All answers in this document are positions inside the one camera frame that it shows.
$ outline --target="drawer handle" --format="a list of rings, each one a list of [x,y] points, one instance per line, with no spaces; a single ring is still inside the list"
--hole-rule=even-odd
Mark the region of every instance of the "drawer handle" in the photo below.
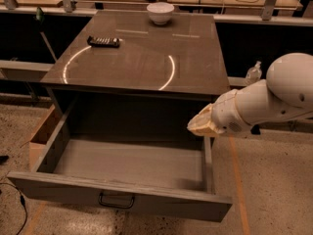
[[[131,200],[129,202],[129,205],[123,206],[123,205],[116,205],[116,204],[109,204],[109,203],[105,203],[103,202],[103,198],[106,197],[103,193],[100,193],[99,198],[98,198],[98,203],[103,206],[103,207],[107,207],[107,208],[119,208],[119,209],[131,209],[134,205],[135,202],[135,197],[131,197]]]

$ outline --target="drawer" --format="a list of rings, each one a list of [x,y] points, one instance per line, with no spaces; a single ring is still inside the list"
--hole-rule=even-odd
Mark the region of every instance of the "drawer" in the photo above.
[[[206,104],[79,93],[32,172],[8,178],[31,199],[220,222],[232,200],[212,191],[210,139],[186,128]]]

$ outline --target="glossy table surface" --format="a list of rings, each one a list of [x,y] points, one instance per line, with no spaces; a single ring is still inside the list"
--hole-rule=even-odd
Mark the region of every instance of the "glossy table surface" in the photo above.
[[[89,35],[118,37],[119,48],[96,48]],[[209,15],[173,14],[156,25],[147,12],[99,11],[43,83],[106,90],[220,95],[229,82]]]

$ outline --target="white bowl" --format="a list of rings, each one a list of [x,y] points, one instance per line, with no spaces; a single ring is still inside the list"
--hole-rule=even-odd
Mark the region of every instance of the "white bowl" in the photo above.
[[[147,6],[149,18],[155,24],[166,24],[171,18],[174,6],[165,2],[157,2]]]

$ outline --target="clear bottle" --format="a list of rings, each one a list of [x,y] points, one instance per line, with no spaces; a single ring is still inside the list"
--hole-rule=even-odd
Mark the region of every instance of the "clear bottle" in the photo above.
[[[261,62],[256,61],[254,67],[250,68],[246,73],[246,85],[251,85],[261,79],[262,69]]]

